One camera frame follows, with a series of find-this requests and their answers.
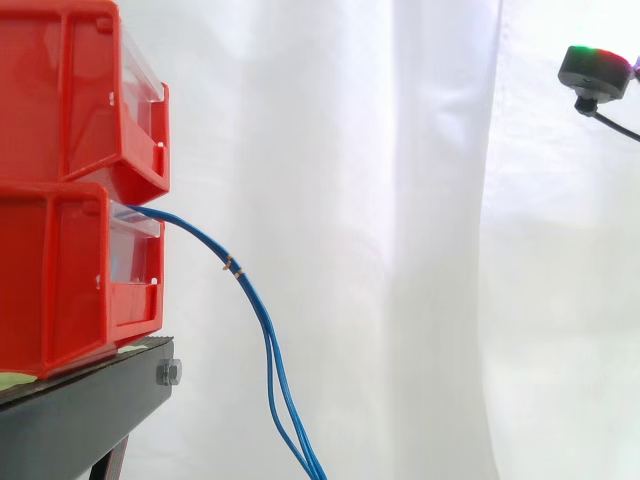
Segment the red storage bin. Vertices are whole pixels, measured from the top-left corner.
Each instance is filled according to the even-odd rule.
[[[0,179],[169,190],[169,92],[108,0],[0,0]]]
[[[91,183],[0,184],[0,224],[0,372],[46,378],[161,328],[163,224]]]
[[[162,326],[169,91],[109,0],[0,0],[0,372],[46,378]]]

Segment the black cable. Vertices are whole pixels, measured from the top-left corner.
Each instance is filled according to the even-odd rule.
[[[625,137],[629,137],[631,140],[640,142],[640,135],[638,135],[635,132],[632,132],[631,130],[627,130],[622,125],[618,125],[616,122],[614,122],[613,120],[609,120],[604,115],[601,115],[598,112],[595,112],[595,114],[593,115],[593,118],[598,120],[600,123],[605,124],[607,127],[613,128],[616,132],[623,134]]]

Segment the clear plastic bin front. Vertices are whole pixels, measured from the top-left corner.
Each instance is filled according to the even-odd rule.
[[[122,34],[122,84],[129,115],[153,138],[151,105],[164,101],[164,88],[126,30]]]
[[[161,226],[141,213],[111,202],[110,245],[111,281],[114,283],[152,284],[147,278],[149,241],[160,238]]]

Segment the curtain fold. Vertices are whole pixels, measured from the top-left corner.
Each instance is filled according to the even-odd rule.
[[[119,3],[172,92],[155,206],[242,262],[329,478],[497,479],[477,278],[499,0]],[[123,478],[303,478],[240,289],[181,232],[166,252],[183,382]]]

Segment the blue cable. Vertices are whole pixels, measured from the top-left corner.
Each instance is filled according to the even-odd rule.
[[[240,264],[238,264],[238,262],[236,262],[236,260],[231,257],[229,252],[224,247],[222,247],[222,245],[217,243],[215,240],[213,240],[198,228],[182,220],[181,218],[170,213],[147,207],[130,206],[129,208],[142,213],[147,217],[171,223],[182,228],[183,230],[186,230],[187,232],[198,238],[198,240],[204,243],[207,247],[209,247],[209,249],[213,251],[213,253],[215,253],[223,263],[229,266],[229,270],[236,276],[238,283],[242,287],[242,290],[247,295],[249,302],[251,303],[251,306],[253,307],[256,316],[258,317],[260,327],[262,328],[262,334],[264,336],[265,346],[267,349],[267,394],[269,397],[269,409],[271,411],[273,423],[280,433],[280,436],[287,444],[298,462],[300,462],[300,465],[305,470],[309,478],[311,478],[311,480],[326,480],[327,476],[322,469],[320,461],[316,457],[315,452],[313,451],[313,447],[311,446],[311,442],[309,441],[307,432],[302,424],[302,421],[300,420],[300,416],[298,415],[295,404],[293,403],[291,391],[289,390],[289,383],[287,382],[287,376],[284,371],[284,363],[282,361],[280,346],[278,345],[278,340],[276,339],[276,333],[275,329],[273,328],[271,317],[269,316],[267,309],[262,303],[262,300],[260,300],[258,293],[249,281],[249,278],[242,271]],[[280,417],[278,416],[278,411],[276,409],[275,398],[273,394],[274,360],[276,365],[276,372],[278,374],[278,381],[280,383],[280,389],[282,390],[282,396],[284,397],[285,405],[287,406],[291,421],[293,423],[294,429],[296,430],[298,441],[300,442],[300,446],[302,447],[302,454],[296,448],[293,441],[285,431],[284,427],[282,426],[282,422],[280,421]]]

